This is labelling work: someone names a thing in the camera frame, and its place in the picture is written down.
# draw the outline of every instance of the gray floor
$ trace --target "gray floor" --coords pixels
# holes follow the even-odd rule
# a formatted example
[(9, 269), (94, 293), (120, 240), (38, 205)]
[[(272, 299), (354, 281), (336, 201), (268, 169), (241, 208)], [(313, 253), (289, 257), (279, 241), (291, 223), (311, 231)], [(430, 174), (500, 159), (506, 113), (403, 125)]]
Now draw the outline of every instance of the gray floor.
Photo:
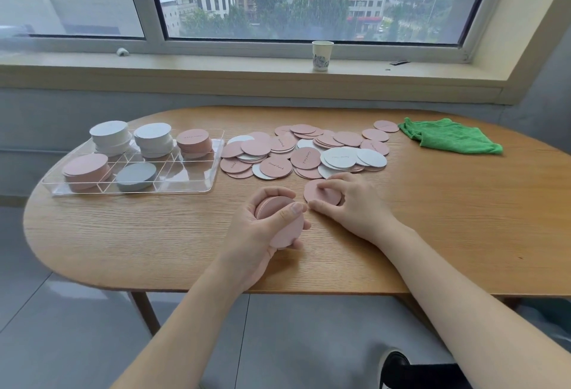
[[(148, 342), (143, 323), (125, 293), (75, 284), (37, 262), (21, 217), (21, 209), (0, 207), (0, 387), (109, 387)], [(150, 296), (162, 322), (182, 294)], [(243, 295), (225, 321), (203, 384), (374, 388), (383, 344), (403, 348), (416, 363), (452, 361), (393, 298)]]

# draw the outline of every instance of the paper cup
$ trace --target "paper cup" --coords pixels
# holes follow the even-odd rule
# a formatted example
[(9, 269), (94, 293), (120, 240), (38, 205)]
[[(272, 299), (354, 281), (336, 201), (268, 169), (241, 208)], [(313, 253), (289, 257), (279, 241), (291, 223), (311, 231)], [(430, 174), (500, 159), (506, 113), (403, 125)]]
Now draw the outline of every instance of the paper cup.
[(331, 51), (333, 50), (333, 42), (327, 40), (318, 40), (312, 42), (313, 45), (313, 70), (318, 72), (326, 72), (329, 68), (331, 59)]

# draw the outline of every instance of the fingernail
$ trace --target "fingernail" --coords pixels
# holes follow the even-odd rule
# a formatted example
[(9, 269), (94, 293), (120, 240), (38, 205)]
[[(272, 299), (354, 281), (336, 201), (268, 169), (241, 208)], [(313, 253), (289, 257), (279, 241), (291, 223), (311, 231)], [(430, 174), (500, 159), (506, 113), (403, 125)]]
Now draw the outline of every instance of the fingernail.
[(291, 210), (294, 213), (301, 213), (303, 211), (303, 204), (295, 203), (294, 205), (291, 206)]

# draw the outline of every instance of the gray round card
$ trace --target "gray round card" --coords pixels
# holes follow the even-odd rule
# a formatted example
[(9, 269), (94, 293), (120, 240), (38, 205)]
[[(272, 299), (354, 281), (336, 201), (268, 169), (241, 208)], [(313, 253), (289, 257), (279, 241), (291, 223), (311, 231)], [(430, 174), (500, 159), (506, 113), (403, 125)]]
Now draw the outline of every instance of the gray round card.
[(115, 182), (121, 192), (137, 192), (153, 184), (155, 176), (156, 166), (152, 163), (133, 163), (119, 171)]

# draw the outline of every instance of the hand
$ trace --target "hand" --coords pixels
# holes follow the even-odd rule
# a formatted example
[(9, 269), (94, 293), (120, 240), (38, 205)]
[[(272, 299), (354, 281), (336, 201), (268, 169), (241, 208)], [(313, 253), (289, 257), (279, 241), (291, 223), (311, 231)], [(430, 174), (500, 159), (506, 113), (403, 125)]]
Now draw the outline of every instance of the hand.
[(360, 175), (341, 172), (318, 184), (321, 189), (335, 189), (343, 194), (341, 206), (325, 201), (309, 201), (310, 208), (339, 222), (353, 234), (379, 246), (384, 229), (398, 221), (375, 187)]
[[(276, 248), (269, 245), (282, 228), (289, 225), (301, 213), (307, 211), (303, 203), (292, 203), (272, 216), (256, 220), (254, 211), (259, 203), (270, 196), (295, 198), (295, 192), (285, 187), (264, 187), (258, 190), (234, 213), (214, 264), (222, 266), (226, 276), (235, 283), (239, 292), (244, 292), (258, 282), (274, 256)], [(304, 221), (303, 229), (310, 229), (311, 223)], [(300, 249), (303, 243), (296, 239), (290, 246)]]

